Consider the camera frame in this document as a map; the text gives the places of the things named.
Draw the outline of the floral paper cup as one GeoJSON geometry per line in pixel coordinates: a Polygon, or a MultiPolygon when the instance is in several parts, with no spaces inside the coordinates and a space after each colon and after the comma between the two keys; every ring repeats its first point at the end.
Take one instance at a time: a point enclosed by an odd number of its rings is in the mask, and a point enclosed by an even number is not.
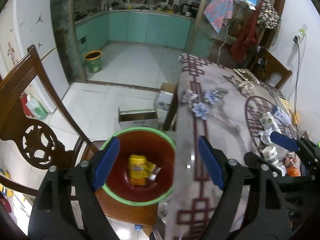
{"type": "Polygon", "coordinates": [[[278,153],[276,146],[274,144],[265,147],[262,150],[263,159],[271,164],[276,164],[279,162],[278,153]]]}

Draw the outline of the blue white milk carton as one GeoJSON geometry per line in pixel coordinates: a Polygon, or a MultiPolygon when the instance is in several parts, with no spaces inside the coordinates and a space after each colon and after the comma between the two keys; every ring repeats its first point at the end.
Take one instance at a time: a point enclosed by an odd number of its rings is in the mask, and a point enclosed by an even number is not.
{"type": "Polygon", "coordinates": [[[272,108],[272,114],[285,126],[292,125],[291,118],[279,106],[272,108]]]}

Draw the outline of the newspaper ball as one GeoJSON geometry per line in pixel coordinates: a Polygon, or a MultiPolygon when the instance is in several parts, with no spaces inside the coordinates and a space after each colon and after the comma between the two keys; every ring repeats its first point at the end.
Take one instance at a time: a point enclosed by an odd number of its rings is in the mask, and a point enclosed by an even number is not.
{"type": "Polygon", "coordinates": [[[297,160],[292,153],[287,153],[283,159],[283,164],[286,168],[290,168],[296,164],[297,160]]]}
{"type": "Polygon", "coordinates": [[[255,94],[255,85],[248,80],[241,82],[239,85],[237,85],[237,88],[239,92],[247,98],[255,94]]]}

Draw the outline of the yellow drink carton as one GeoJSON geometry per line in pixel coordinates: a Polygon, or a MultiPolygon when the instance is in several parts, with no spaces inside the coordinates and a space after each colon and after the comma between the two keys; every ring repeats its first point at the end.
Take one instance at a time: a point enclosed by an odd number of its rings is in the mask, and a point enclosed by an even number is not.
{"type": "Polygon", "coordinates": [[[133,186],[146,185],[146,157],[143,155],[131,155],[129,157],[129,179],[133,186]]]}

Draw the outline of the orange plastic snack bag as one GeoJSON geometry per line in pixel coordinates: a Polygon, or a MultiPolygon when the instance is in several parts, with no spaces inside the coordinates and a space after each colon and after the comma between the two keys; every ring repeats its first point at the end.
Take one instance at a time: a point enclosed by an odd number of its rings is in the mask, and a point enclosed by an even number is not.
{"type": "Polygon", "coordinates": [[[286,168],[287,175],[289,177],[299,177],[299,170],[295,166],[290,166],[286,168]]]}

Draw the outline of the green yellow trash bin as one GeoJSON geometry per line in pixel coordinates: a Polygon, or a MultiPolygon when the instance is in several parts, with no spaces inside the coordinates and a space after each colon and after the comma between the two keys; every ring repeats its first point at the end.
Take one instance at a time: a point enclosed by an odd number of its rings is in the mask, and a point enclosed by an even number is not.
{"type": "Polygon", "coordinates": [[[90,73],[98,73],[102,70],[101,66],[102,52],[100,50],[93,50],[85,55],[85,60],[90,73]]]}

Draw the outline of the teal kitchen cabinets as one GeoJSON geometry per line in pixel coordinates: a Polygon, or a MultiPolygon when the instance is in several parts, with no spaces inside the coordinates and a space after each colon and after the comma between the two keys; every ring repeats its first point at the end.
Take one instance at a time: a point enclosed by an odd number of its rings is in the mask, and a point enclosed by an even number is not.
{"type": "Polygon", "coordinates": [[[129,42],[185,50],[191,18],[146,10],[102,11],[75,23],[81,55],[110,42],[129,42]]]}

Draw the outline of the floral tablecloth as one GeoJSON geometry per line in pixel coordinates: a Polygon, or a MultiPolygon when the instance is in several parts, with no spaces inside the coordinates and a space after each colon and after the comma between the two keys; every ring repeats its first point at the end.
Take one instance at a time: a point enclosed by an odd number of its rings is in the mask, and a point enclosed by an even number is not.
{"type": "MultiPolygon", "coordinates": [[[[209,60],[183,54],[175,100],[176,155],[173,192],[167,216],[165,239],[201,239],[223,191],[215,186],[198,152],[198,139],[205,136],[228,159],[245,164],[246,153],[263,158],[260,118],[276,105],[268,89],[257,86],[255,95],[241,95],[230,81],[234,72],[209,60]]],[[[231,231],[242,224],[249,186],[241,200],[231,231]]],[[[289,239],[317,239],[318,205],[296,205],[285,200],[292,236],[289,239]]]]}

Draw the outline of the wooden chair left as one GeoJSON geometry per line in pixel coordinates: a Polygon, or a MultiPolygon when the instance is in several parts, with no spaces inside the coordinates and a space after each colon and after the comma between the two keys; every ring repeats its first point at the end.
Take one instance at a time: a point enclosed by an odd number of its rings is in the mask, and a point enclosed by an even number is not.
{"type": "MultiPolygon", "coordinates": [[[[48,170],[52,165],[58,168],[75,166],[83,144],[86,146],[81,160],[90,159],[98,151],[97,147],[103,145],[103,141],[89,140],[71,117],[49,81],[35,45],[30,45],[27,51],[27,55],[16,64],[4,80],[1,79],[1,140],[13,141],[24,160],[32,167],[41,170],[48,170]],[[47,124],[27,117],[23,111],[20,97],[37,76],[57,109],[78,135],[72,150],[65,150],[64,144],[58,140],[47,124]]],[[[1,178],[1,183],[9,189],[24,194],[31,196],[37,194],[36,189],[23,186],[7,178],[1,178]]],[[[108,196],[102,188],[98,189],[95,194],[104,214],[108,217],[132,224],[148,226],[156,224],[158,204],[140,207],[121,204],[108,196]]]]}

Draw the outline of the wooden chair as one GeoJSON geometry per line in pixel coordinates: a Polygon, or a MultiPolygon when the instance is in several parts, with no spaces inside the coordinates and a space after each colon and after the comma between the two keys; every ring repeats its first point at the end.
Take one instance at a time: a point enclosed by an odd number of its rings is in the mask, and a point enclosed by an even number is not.
{"type": "MultiPolygon", "coordinates": [[[[48,170],[52,165],[58,168],[75,166],[83,144],[86,146],[81,160],[90,159],[98,151],[97,147],[103,145],[103,141],[89,140],[71,117],[49,81],[35,45],[30,45],[27,51],[27,55],[16,64],[4,80],[1,79],[1,140],[13,141],[24,160],[32,167],[41,170],[48,170]],[[47,124],[27,117],[23,111],[20,97],[37,76],[57,109],[78,135],[72,150],[65,150],[64,144],[58,140],[47,124]]],[[[1,183],[9,189],[24,194],[31,196],[37,194],[36,189],[23,186],[7,178],[1,178],[1,183]]],[[[158,204],[140,207],[121,204],[108,196],[102,188],[98,189],[95,194],[104,214],[108,217],[132,224],[148,226],[156,224],[158,204]]]]}
{"type": "Polygon", "coordinates": [[[254,57],[253,63],[248,69],[259,81],[264,83],[270,81],[272,76],[279,76],[280,80],[274,86],[275,89],[280,89],[292,75],[291,70],[288,70],[267,49],[263,47],[260,47],[260,50],[254,57]]]}

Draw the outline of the wooden chair far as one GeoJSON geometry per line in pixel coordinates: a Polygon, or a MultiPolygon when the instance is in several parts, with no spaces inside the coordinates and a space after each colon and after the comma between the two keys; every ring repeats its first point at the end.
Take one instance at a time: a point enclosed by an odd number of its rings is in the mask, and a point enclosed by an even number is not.
{"type": "Polygon", "coordinates": [[[275,89],[280,89],[292,75],[291,70],[288,70],[267,49],[263,47],[260,47],[260,50],[254,57],[253,63],[248,69],[259,81],[264,83],[270,81],[272,76],[279,76],[280,80],[274,86],[275,89]]]}

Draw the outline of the dark snack packet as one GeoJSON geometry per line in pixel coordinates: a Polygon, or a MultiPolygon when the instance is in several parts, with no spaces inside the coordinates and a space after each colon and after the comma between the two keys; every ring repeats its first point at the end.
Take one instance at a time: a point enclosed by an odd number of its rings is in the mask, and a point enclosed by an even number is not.
{"type": "Polygon", "coordinates": [[[257,78],[247,69],[233,69],[234,72],[240,76],[243,80],[250,81],[252,83],[258,83],[257,78]]]}

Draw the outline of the red green plastic basin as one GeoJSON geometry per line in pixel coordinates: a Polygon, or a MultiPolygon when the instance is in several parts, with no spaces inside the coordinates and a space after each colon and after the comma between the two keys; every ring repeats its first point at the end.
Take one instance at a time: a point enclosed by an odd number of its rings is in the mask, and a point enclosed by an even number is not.
{"type": "Polygon", "coordinates": [[[120,203],[148,206],[172,193],[176,147],[165,133],[148,127],[124,129],[113,135],[119,153],[103,190],[120,203]]]}

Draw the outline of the green detergent bottle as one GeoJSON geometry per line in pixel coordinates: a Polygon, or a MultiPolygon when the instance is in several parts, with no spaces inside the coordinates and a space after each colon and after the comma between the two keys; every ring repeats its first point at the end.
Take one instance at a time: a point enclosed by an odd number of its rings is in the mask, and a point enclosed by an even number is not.
{"type": "Polygon", "coordinates": [[[44,120],[47,117],[47,112],[43,109],[36,98],[27,95],[27,107],[30,109],[35,118],[44,120]]]}

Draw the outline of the red hanging garment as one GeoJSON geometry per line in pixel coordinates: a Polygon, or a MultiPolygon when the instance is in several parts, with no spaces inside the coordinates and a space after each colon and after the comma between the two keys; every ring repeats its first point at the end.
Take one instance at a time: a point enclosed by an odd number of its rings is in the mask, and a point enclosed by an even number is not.
{"type": "Polygon", "coordinates": [[[233,44],[230,55],[235,62],[242,62],[246,56],[247,50],[257,44],[257,28],[256,22],[262,6],[262,2],[257,6],[246,22],[240,36],[236,39],[233,44]]]}

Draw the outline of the red fire extinguisher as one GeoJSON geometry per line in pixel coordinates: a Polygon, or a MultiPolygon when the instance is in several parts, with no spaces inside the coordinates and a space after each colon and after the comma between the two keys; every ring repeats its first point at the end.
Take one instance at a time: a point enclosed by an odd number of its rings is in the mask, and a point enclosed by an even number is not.
{"type": "Polygon", "coordinates": [[[32,114],[32,112],[30,111],[30,109],[27,107],[27,94],[23,93],[20,96],[20,101],[22,103],[22,107],[23,107],[23,112],[27,117],[33,118],[34,115],[32,114]]]}

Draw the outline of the open cardboard box floor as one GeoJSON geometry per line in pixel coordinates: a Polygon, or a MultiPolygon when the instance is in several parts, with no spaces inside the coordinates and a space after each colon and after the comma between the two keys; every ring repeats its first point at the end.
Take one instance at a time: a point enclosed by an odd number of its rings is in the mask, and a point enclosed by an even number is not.
{"type": "Polygon", "coordinates": [[[133,127],[157,128],[159,117],[155,108],[121,111],[118,109],[118,124],[121,129],[133,127]]]}

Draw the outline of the patterned hanging bag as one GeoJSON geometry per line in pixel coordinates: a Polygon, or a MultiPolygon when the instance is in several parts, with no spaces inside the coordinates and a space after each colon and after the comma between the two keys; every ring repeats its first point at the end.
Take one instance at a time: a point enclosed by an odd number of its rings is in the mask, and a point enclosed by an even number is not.
{"type": "Polygon", "coordinates": [[[256,25],[263,29],[275,29],[280,23],[277,11],[268,0],[263,0],[256,25]]]}

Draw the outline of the plaid hanging towel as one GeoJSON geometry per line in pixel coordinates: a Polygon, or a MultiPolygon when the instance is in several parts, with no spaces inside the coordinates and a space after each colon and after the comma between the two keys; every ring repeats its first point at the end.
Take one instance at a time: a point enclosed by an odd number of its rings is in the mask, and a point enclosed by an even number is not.
{"type": "Polygon", "coordinates": [[[222,26],[232,18],[233,0],[210,0],[203,14],[218,34],[222,26]]]}

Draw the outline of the white refrigerator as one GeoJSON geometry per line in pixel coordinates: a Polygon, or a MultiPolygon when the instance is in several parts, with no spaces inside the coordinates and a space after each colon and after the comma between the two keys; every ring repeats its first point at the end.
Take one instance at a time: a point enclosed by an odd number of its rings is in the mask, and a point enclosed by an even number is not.
{"type": "Polygon", "coordinates": [[[55,42],[50,0],[8,0],[1,11],[1,76],[34,45],[44,70],[59,98],[69,84],[55,42]]]}

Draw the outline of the wall power adapter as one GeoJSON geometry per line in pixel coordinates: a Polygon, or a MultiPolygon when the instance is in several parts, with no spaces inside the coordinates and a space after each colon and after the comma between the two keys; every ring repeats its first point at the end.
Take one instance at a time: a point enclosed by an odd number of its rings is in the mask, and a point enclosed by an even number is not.
{"type": "Polygon", "coordinates": [[[295,42],[296,44],[300,44],[300,42],[302,41],[305,35],[306,35],[305,29],[300,28],[298,33],[294,36],[293,42],[295,42]]]}

